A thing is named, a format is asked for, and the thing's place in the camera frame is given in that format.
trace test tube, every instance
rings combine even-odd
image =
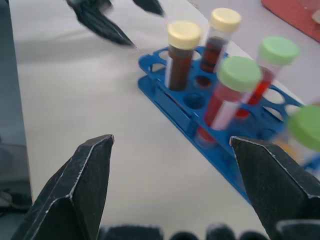
[[[255,89],[262,78],[262,72],[254,60],[230,56],[222,62],[216,76],[218,82],[204,115],[204,122],[220,131],[227,128],[246,93]],[[215,143],[215,139],[202,127],[198,128],[195,140],[203,148],[210,148]]]
[[[298,54],[299,47],[293,41],[280,36],[266,37],[258,49],[256,60],[262,70],[263,78],[252,94],[243,99],[243,102],[248,105],[258,104],[275,76],[284,66],[291,64]],[[236,117],[242,119],[249,115],[249,111],[245,109],[239,109],[236,113]]]
[[[195,48],[201,39],[201,28],[190,21],[168,24],[169,53],[166,61],[164,85],[172,91],[182,91],[187,86]]]
[[[200,68],[213,73],[224,58],[232,34],[239,28],[241,15],[229,8],[216,8],[211,13],[210,30],[202,55]]]
[[[320,152],[320,105],[306,105],[289,119],[287,128],[273,142],[298,164],[304,165]]]

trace clear plastic tube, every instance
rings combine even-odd
[[[232,90],[218,82],[204,115],[205,124],[213,130],[226,129],[235,116],[244,95],[245,92]],[[198,128],[196,141],[204,148],[210,148],[215,143],[215,139],[202,127]]]
[[[299,165],[306,164],[317,152],[299,143],[286,129],[273,142],[281,147]]]
[[[201,39],[201,28],[190,21],[176,21],[167,25],[169,54],[166,61],[164,85],[172,91],[187,86],[192,56]]]
[[[200,68],[203,71],[207,73],[217,71],[219,62],[223,59],[226,53],[226,48],[231,36],[232,33],[216,30],[213,27],[210,28],[200,63]]]
[[[280,70],[284,67],[282,65],[271,64],[260,56],[258,56],[256,63],[261,68],[263,74],[262,80],[255,88],[255,90],[243,99],[243,103],[253,106],[259,103],[265,91],[270,87],[270,85],[274,81],[276,75],[278,75]],[[239,109],[239,111],[236,113],[236,117],[242,119],[247,118],[249,115],[250,112],[245,109]]]
[[[193,49],[179,49],[169,45],[166,64],[165,86],[172,91],[182,91],[187,86]]]

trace gray surface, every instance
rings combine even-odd
[[[0,0],[0,138],[26,145],[17,62],[8,4]]]
[[[320,44],[290,26],[272,12],[264,8],[260,0],[191,0],[198,10],[210,18],[212,9],[230,8],[243,17],[241,28],[233,36],[233,41],[252,58],[266,36],[282,36],[297,43],[301,54],[289,67],[285,68],[277,80],[296,94],[305,103],[319,96],[320,87]]]
[[[15,47],[9,6],[4,0],[0,0],[0,33],[0,191],[30,195]],[[0,239],[11,239],[23,218],[22,213],[0,217]]]
[[[0,183],[28,180],[26,136],[22,114],[15,45],[8,4],[0,0]]]

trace yellow cap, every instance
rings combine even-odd
[[[224,33],[233,33],[239,28],[241,20],[241,15],[236,11],[221,7],[212,11],[210,25]]]
[[[201,28],[191,21],[175,21],[169,23],[168,42],[171,46],[191,50],[198,46],[201,38]]]

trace tube label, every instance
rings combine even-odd
[[[166,69],[165,69],[165,78],[164,78],[164,85],[167,88],[170,87],[171,67],[172,67],[172,58],[170,56],[168,56],[168,58],[166,60]]]
[[[239,105],[239,102],[223,101],[210,127],[218,131],[226,129],[235,116]]]

